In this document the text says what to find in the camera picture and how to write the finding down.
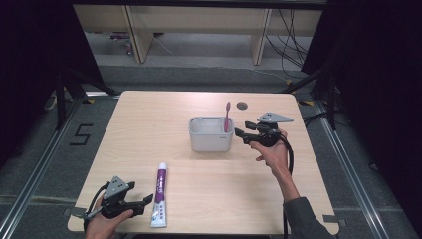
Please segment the purple label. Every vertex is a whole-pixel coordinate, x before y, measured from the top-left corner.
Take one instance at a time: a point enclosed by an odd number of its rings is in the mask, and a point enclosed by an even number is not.
[[[164,201],[165,173],[165,169],[158,169],[157,188],[155,191],[155,203]]]

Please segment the white container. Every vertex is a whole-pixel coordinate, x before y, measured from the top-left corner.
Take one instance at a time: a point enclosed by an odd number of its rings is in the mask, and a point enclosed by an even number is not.
[[[232,144],[233,121],[229,118],[227,132],[225,117],[197,117],[189,122],[189,134],[194,151],[228,151]]]

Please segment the wooden table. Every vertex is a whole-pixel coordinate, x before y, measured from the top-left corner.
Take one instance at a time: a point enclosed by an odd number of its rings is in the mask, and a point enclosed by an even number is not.
[[[296,100],[291,95],[191,92],[124,92],[111,117],[92,168],[76,203],[87,208],[100,186],[118,175],[136,186],[126,201],[139,201],[155,192],[158,164],[166,162],[167,227],[150,228],[152,204],[144,215],[117,228],[128,233],[283,234],[283,197],[270,168],[255,161],[259,154],[237,136],[227,152],[195,152],[188,123],[194,117],[225,115],[235,127],[256,121],[266,112],[293,118],[279,123],[295,152],[294,181],[317,219],[331,234],[334,215],[310,139]],[[238,102],[248,105],[236,108]],[[71,217],[69,229],[83,231],[82,220]]]

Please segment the toothpaste cap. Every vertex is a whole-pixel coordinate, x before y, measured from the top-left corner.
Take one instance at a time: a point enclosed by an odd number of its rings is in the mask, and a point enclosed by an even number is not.
[[[161,163],[159,164],[159,166],[158,166],[158,169],[165,169],[165,170],[167,170],[167,163],[165,163],[165,162],[161,162]]]

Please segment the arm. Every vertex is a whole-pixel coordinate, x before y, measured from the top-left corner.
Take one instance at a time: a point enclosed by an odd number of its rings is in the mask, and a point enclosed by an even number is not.
[[[96,208],[101,206],[103,197],[99,198],[96,202]],[[115,228],[124,220],[133,214],[133,210],[123,211],[120,215],[113,219],[107,219],[98,213],[87,227],[85,234],[86,239],[110,239],[114,238]]]
[[[285,131],[281,130],[281,133],[287,137]],[[279,182],[285,199],[285,213],[292,228],[292,237],[304,239],[332,238],[326,228],[316,219],[308,200],[299,195],[288,170],[288,151],[285,145],[278,141],[272,147],[264,147],[258,142],[251,141],[250,147],[261,154],[256,160],[264,160]]]

